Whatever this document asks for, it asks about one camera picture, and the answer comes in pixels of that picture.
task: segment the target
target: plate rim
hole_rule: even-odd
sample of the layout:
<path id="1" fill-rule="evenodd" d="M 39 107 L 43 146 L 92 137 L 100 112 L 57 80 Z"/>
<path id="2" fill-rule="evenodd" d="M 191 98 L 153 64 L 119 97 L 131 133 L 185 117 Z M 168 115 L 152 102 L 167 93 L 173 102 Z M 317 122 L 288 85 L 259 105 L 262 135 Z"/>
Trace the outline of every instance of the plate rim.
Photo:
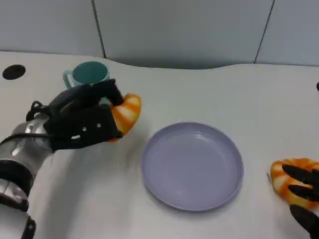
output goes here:
<path id="1" fill-rule="evenodd" d="M 171 203 L 171 202 L 168 202 L 166 201 L 165 199 L 163 199 L 160 195 L 158 195 L 154 190 L 152 190 L 152 187 L 150 186 L 150 183 L 149 183 L 149 180 L 147 179 L 146 177 L 146 174 L 145 174 L 145 167 L 146 167 L 146 152 L 148 151 L 148 147 L 149 145 L 155 140 L 155 138 L 164 130 L 167 130 L 167 128 L 170 128 L 170 127 L 176 127 L 176 126 L 179 126 L 179 125 L 187 125 L 187 124 L 192 124 L 192 125 L 198 125 L 198 126 L 204 126 L 204 127 L 208 127 L 208 128 L 211 128 L 212 130 L 218 132 L 219 134 L 223 135 L 232 145 L 232 147 L 234 148 L 234 150 L 236 151 L 236 153 L 238 154 L 239 156 L 239 164 L 240 166 L 237 167 L 238 170 L 239 170 L 239 176 L 238 176 L 238 181 L 236 183 L 236 188 L 235 190 L 230 193 L 224 200 L 222 200 L 219 204 L 216 204 L 214 206 L 207 206 L 207 207 L 194 207 L 194 208 L 185 208 L 185 207 L 181 207 L 181 206 L 178 206 L 178 205 L 175 205 L 174 203 Z M 239 151 L 239 149 L 237 148 L 236 144 L 234 143 L 234 141 L 228 137 L 225 133 L 223 133 L 222 131 L 220 131 L 219 129 L 215 128 L 215 127 L 212 127 L 210 125 L 207 125 L 207 124 L 204 124 L 204 123 L 198 123 L 198 122 L 177 122 L 177 123 L 173 123 L 173 124 L 169 124 L 159 130 L 157 130 L 151 137 L 150 139 L 148 140 L 144 150 L 143 150 L 143 153 L 142 153 L 142 161 L 141 161 L 141 171 L 142 171 L 142 180 L 143 180 L 143 184 L 145 185 L 146 189 L 151 192 L 151 194 L 158 200 L 160 200 L 161 202 L 163 202 L 164 204 L 172 207 L 172 208 L 176 208 L 176 209 L 179 209 L 179 210 L 182 210 L 182 211 L 188 211 L 188 212 L 204 212 L 204 211 L 209 211 L 209 210 L 212 210 L 212 209 L 216 209 L 216 208 L 219 208 L 227 203 L 229 203 L 232 199 L 235 198 L 235 196 L 238 194 L 239 190 L 242 188 L 242 183 L 243 183 L 243 178 L 244 178 L 244 163 L 243 163 L 243 160 L 242 160 L 242 156 L 241 156 L 241 153 Z"/>

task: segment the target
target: black cable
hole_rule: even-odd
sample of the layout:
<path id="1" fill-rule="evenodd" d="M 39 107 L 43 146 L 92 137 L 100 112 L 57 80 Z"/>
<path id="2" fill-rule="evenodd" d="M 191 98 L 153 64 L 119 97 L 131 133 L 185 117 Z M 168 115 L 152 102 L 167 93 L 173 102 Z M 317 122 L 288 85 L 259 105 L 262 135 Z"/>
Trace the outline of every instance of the black cable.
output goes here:
<path id="1" fill-rule="evenodd" d="M 2 140 L 0 145 L 16 138 L 54 138 L 54 136 L 46 133 L 16 133 Z"/>

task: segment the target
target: mug handle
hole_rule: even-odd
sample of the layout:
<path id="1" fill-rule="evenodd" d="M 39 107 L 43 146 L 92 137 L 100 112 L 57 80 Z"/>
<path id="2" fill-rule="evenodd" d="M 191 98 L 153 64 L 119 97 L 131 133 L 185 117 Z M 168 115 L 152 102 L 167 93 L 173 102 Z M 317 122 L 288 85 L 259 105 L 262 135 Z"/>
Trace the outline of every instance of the mug handle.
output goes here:
<path id="1" fill-rule="evenodd" d="M 69 82 L 68 75 L 72 75 L 72 71 L 65 71 L 63 73 L 63 81 L 64 81 L 66 88 L 70 89 L 70 88 L 72 88 L 72 86 Z"/>

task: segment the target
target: black circular hole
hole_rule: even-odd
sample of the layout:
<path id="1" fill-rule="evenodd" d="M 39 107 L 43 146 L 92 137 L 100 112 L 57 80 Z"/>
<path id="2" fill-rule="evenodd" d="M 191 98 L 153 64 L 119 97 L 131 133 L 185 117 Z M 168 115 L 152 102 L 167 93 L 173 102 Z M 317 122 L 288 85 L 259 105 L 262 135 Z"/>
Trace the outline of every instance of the black circular hole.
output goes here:
<path id="1" fill-rule="evenodd" d="M 2 73 L 3 78 L 6 80 L 15 80 L 25 74 L 25 67 L 22 65 L 12 65 L 5 68 Z"/>

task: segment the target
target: robotic arm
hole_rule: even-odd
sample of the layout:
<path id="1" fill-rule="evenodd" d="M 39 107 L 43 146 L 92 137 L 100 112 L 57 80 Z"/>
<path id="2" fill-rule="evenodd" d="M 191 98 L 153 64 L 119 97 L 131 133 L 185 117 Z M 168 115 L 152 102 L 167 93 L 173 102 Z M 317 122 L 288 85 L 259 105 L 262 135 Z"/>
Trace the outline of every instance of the robotic arm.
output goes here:
<path id="1" fill-rule="evenodd" d="M 99 103 L 103 97 L 114 106 L 123 103 L 115 80 L 66 90 L 47 106 L 33 102 L 26 122 L 0 143 L 1 238 L 33 238 L 28 196 L 47 157 L 122 137 L 109 105 Z"/>

